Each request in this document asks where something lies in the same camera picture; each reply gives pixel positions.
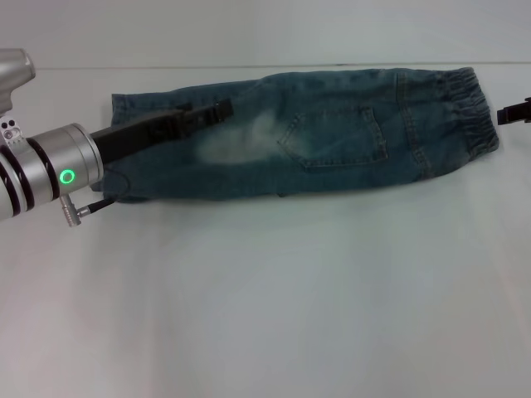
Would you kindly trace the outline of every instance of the white backdrop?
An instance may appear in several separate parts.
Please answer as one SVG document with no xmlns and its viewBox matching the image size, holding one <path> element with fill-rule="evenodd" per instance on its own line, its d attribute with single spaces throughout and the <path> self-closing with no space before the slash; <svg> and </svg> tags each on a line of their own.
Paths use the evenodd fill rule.
<svg viewBox="0 0 531 398">
<path fill-rule="evenodd" d="M 531 65 L 477 64 L 529 61 L 514 0 L 440 17 L 412 0 L 39 4 L 10 2 L 0 24 L 51 68 L 14 93 L 28 135 L 107 126 L 113 92 L 333 69 L 141 66 L 453 61 L 493 115 L 531 95 Z M 531 128 L 499 134 L 496 153 L 406 187 L 2 222 L 0 396 L 529 397 Z"/>
</svg>

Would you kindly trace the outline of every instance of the robotic arm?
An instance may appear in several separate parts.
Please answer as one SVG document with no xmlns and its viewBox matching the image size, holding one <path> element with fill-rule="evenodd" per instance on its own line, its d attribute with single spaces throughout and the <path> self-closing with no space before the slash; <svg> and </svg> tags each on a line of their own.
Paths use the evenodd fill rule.
<svg viewBox="0 0 531 398">
<path fill-rule="evenodd" d="M 104 176 L 104 165 L 168 140 L 190 137 L 232 116 L 225 99 L 199 109 L 190 104 L 151 114 L 133 123 L 87 133 L 79 124 L 24 138 L 14 118 L 11 93 L 35 77 L 22 49 L 0 50 L 0 221 L 59 198 L 69 226 L 109 204 L 103 200 L 77 210 L 69 194 Z"/>
</svg>

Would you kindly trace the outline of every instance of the jeans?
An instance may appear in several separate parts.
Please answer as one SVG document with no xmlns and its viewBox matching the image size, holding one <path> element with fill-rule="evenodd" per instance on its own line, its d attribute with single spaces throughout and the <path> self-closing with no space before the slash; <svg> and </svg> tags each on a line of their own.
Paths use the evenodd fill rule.
<svg viewBox="0 0 531 398">
<path fill-rule="evenodd" d="M 225 123 L 111 163 L 93 189 L 115 197 L 124 175 L 119 200 L 129 202 L 366 189 L 441 176 L 499 145 L 471 68 L 284 73 L 113 95 L 112 123 L 225 98 Z"/>
</svg>

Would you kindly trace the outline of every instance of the faded white patch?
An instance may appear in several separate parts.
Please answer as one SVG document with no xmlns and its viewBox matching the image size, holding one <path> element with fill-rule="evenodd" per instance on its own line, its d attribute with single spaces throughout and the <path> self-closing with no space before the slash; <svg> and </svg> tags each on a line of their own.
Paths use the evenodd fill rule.
<svg viewBox="0 0 531 398">
<path fill-rule="evenodd" d="M 275 124 L 273 112 L 264 112 L 244 127 L 221 127 L 197 148 L 197 158 L 200 162 L 214 164 L 247 163 L 270 158 L 278 153 L 273 131 Z"/>
</svg>

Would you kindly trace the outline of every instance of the green led ring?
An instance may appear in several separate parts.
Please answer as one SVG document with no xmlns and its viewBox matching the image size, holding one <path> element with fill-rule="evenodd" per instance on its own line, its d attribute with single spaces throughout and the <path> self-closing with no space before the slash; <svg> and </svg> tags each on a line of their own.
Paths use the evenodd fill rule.
<svg viewBox="0 0 531 398">
<path fill-rule="evenodd" d="M 72 183 L 75 179 L 76 174 L 74 173 L 74 170 L 66 169 L 63 170 L 59 175 L 59 181 L 61 181 L 61 183 L 65 185 Z"/>
</svg>

